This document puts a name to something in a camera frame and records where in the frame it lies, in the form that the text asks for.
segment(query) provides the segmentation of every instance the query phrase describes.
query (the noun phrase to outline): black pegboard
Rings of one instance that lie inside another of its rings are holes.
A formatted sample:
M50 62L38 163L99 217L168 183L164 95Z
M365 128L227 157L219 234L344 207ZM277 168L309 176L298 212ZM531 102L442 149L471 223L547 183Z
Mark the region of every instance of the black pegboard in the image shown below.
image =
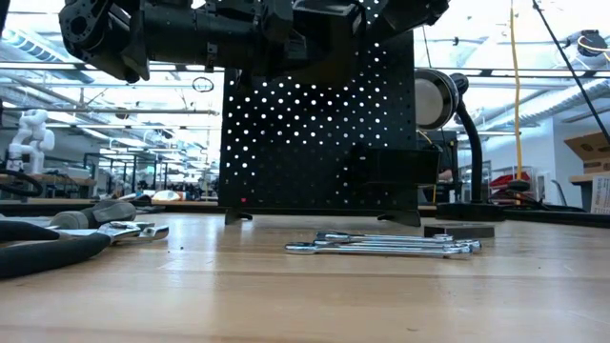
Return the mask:
M377 0L365 0L367 18ZM241 209L417 209L417 190L358 189L344 159L356 144L416 149L413 35L367 51L345 88L299 85L291 78L254 81L237 91L227 71L219 205Z

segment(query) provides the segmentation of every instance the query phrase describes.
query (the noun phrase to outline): pegboard stand foot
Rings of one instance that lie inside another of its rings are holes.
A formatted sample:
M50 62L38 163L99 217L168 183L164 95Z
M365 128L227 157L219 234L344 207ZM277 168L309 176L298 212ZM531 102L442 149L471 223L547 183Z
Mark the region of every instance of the pegboard stand foot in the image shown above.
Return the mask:
M387 211L386 213L379 215L377 220L388 220L411 227L421 226L421 219L419 218L419 213L417 211Z
M242 212L240 209L229 208L225 213L225 225L231 225L242 219L253 220L253 216L249 213Z

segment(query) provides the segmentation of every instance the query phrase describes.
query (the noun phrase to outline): ceiling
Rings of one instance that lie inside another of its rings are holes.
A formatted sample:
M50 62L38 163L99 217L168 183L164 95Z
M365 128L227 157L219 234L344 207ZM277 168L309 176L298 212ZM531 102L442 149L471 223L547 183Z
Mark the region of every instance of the ceiling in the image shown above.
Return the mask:
M513 58L510 45L510 1L509 0L453 0L451 8L432 27L415 31L415 60L419 68L456 69L512 69ZM577 37L581 30L600 30L602 37L610 37L607 13L610 3L600 0L543 0L540 5L556 36L562 42L568 37ZM6 30L0 43L0 60L3 61L44 61L79 62L69 56L63 48L58 26L57 13L64 6L64 0L12 1ZM533 10L530 0L515 0L516 41L520 69L564 70L565 64L550 36L542 25L538 13ZM20 49L20 39L27 39L35 46L48 52L44 56ZM610 62L603 54L598 57L583 57L576 51L576 44L565 49L577 70L609 70ZM164 137L163 132L125 130L96 130L110 137L127 137L145 140L151 147L179 147L199 153L206 148L206 158L212 162L219 158L220 126L222 112L223 73L205 74L215 85L213 91L198 92L193 89L193 81L203 74L197 66L191 71L175 71L172 67L152 65L151 80L127 86L99 71L14 71L11 75L26 78L42 87L76 102L89 103L92 109L122 108L134 110L128 119L120 119L108 113L57 113L57 121L79 120L79 123L103 123L120 125L155 124L205 127L201 131L166 130L173 138ZM6 86L10 79L0 75L0 84ZM82 79L94 80L94 87L83 87ZM471 89L465 95L466 103L475 117L476 123L486 128L490 120L501 121L512 115L511 104L515 102L515 83L512 78L474 78ZM539 97L549 93L560 93L574 87L570 78L524 79L520 98L529 102L539 101ZM47 93L24 87L13 87L16 91L37 96L50 104L63 103ZM13 105L27 105L27 97L11 99ZM606 104L601 97L596 105ZM162 111L188 110L209 111L214 114L144 114L142 111L156 109ZM448 128L457 129L451 122ZM127 145L114 142L118 146Z

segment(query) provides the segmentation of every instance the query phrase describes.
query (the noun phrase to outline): black robotic arm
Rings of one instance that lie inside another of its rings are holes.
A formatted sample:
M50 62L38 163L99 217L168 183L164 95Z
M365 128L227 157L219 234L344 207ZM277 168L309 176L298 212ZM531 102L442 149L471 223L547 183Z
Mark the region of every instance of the black robotic arm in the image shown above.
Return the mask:
M164 61L336 86L363 47L434 24L447 2L380 0L371 23L358 0L67 0L59 19L70 54L130 83Z

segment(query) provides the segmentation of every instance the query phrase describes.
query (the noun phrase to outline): pliers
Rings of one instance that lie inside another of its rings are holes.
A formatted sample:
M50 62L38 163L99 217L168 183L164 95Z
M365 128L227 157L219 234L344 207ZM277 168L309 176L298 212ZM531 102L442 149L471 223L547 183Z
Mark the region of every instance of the pliers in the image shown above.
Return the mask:
M27 222L0 221L0 242L50 241L0 249L0 278L53 270L85 261L113 243L152 241L168 236L168 226L146 222L111 222L98 230L42 228Z

